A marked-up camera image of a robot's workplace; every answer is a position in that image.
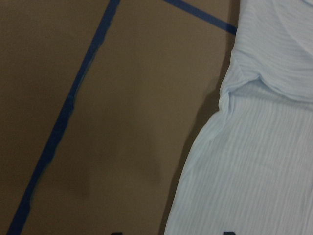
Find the light blue striped shirt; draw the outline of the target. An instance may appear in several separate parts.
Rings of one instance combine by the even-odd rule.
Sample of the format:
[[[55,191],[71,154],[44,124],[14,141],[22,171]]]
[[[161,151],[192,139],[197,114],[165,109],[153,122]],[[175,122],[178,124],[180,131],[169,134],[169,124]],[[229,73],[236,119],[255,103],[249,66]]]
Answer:
[[[191,147],[164,232],[312,234],[312,1],[240,2],[219,110]]]

